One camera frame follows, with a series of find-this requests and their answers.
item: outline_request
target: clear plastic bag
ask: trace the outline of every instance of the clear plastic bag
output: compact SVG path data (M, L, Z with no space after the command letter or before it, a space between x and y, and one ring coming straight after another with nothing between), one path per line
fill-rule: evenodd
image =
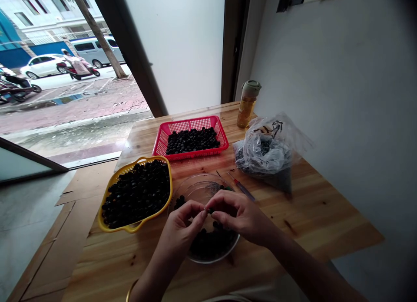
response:
M291 166L314 147L283 112L255 118L245 139L233 144L236 167L244 173L291 193Z

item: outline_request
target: rider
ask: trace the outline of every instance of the rider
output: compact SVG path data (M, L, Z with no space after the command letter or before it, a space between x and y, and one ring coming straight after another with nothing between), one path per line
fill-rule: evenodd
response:
M81 58L79 56L73 56L64 48L62 48L61 51L64 54L65 60L74 67L77 74L79 75L90 74L90 71L87 69L87 65L89 64L87 61L85 61L84 58Z

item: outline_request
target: tree trunk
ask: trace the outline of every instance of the tree trunk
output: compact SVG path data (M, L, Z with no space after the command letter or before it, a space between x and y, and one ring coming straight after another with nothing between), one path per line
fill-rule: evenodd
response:
M122 67L120 66L120 63L117 61L116 57L114 56L113 51L110 49L110 46L108 45L108 43L106 42L106 39L104 38L103 32L101 32L99 26L97 25L97 22L94 20L94 18L88 11L88 8L85 5L84 1L83 0L74 0L74 1L77 4L78 8L81 10L81 13L86 19L94 35L97 37L97 40L99 41L100 46L102 47L102 49L104 50L104 53L109 59L110 64L112 65L117 78L118 79L125 78L127 75L125 74Z

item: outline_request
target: sidewalk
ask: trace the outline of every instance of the sidewalk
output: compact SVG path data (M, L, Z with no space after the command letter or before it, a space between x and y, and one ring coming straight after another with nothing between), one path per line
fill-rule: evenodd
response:
M103 92L98 93L97 96L28 111L9 110L8 113L0 115L0 134L28 131L147 108L148 104L134 80L118 80L107 83Z

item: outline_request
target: pen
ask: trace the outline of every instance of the pen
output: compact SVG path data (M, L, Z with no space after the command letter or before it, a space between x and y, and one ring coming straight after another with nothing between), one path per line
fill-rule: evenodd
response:
M232 174L227 171L227 174L230 175L231 178L233 178L233 181L235 182L236 186L239 187L239 189L246 195L248 198L252 201L255 201L255 197L252 196L252 194L238 181L236 178L232 176Z

